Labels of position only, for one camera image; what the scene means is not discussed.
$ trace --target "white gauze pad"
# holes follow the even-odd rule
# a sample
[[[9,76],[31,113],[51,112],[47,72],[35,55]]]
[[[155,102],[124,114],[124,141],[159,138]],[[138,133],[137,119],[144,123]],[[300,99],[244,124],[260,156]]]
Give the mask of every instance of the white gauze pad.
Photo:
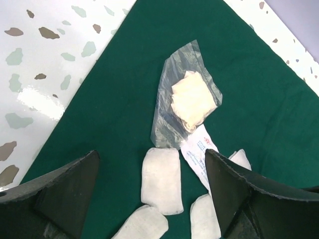
[[[234,152],[230,157],[230,161],[233,161],[234,163],[238,164],[239,166],[242,166],[248,170],[251,171],[251,165],[246,157],[246,153],[243,149],[240,149],[238,152]]]
[[[184,127],[188,132],[193,132],[193,128],[202,124],[217,108],[209,88],[198,72],[186,72],[185,78],[171,88],[171,108],[185,122]]]
[[[221,232],[213,200],[209,194],[196,199],[190,207],[191,239],[219,239]]]
[[[184,211],[177,149],[151,148],[147,152],[142,167],[141,201],[163,215]]]
[[[167,219],[156,208],[144,205],[130,215],[112,239],[160,239],[167,230]]]

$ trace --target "white surface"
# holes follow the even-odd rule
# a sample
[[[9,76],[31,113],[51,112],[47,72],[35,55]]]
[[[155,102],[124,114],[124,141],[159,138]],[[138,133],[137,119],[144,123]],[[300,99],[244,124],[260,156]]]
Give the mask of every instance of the white surface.
[[[0,172],[10,165],[19,168],[13,183],[0,190],[16,186],[23,179],[134,2],[135,0],[0,2],[0,146],[13,141],[17,144],[10,157],[0,161]],[[79,7],[85,11],[86,17],[83,17],[82,10],[82,16],[74,10]],[[34,18],[28,16],[27,10],[34,14]],[[101,27],[99,33],[94,29],[94,24]],[[20,29],[23,35],[12,36],[4,32],[12,27]],[[59,38],[42,37],[38,30],[41,27],[58,34]],[[82,53],[86,44],[93,49],[89,56]],[[16,49],[18,52],[22,51],[22,61],[19,63],[17,59],[13,59],[15,65],[9,65],[6,60]],[[62,53],[71,54],[75,60],[65,60]],[[45,74],[46,78],[36,80],[39,73]],[[19,75],[18,80],[21,83],[18,89],[15,81],[13,87],[11,86],[14,91],[10,89],[9,83],[13,74]],[[16,126],[9,125],[5,118],[10,113],[27,118],[28,122],[24,127],[12,128]]]
[[[184,211],[179,153],[175,148],[151,148],[143,161],[141,202],[163,215]]]
[[[319,1],[318,0],[266,0],[272,10],[309,51],[319,60]]]

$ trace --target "plastic wrapper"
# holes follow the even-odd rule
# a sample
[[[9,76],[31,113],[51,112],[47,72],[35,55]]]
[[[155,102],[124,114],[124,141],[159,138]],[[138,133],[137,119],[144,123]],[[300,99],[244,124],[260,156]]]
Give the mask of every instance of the plastic wrapper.
[[[197,41],[166,59],[159,81],[151,140],[177,148],[222,103],[222,93],[204,66]]]

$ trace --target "speckled countertop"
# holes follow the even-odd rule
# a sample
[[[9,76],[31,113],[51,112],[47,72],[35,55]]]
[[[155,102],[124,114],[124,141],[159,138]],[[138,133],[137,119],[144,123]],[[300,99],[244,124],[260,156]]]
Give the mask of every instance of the speckled countertop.
[[[319,95],[319,65],[265,2],[225,2]],[[134,3],[0,2],[0,191],[21,182]]]

